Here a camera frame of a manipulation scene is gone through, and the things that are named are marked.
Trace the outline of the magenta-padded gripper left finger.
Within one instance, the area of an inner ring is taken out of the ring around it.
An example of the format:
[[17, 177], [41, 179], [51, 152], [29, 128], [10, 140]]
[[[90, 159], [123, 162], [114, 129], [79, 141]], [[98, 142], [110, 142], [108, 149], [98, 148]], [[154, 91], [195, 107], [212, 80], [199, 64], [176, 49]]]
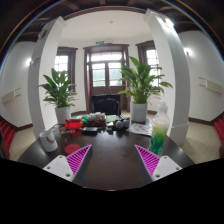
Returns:
[[58, 155], [44, 170], [81, 186], [91, 157], [92, 145], [87, 145], [68, 156]]

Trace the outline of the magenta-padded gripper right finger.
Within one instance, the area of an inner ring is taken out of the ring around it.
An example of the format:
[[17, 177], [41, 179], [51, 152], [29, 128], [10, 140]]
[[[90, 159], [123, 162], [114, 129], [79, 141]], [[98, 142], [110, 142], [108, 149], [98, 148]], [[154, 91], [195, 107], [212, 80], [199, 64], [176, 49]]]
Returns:
[[139, 145], [136, 145], [135, 148], [143, 162], [144, 168], [153, 181], [157, 181], [182, 169], [181, 166], [167, 155], [159, 157]]

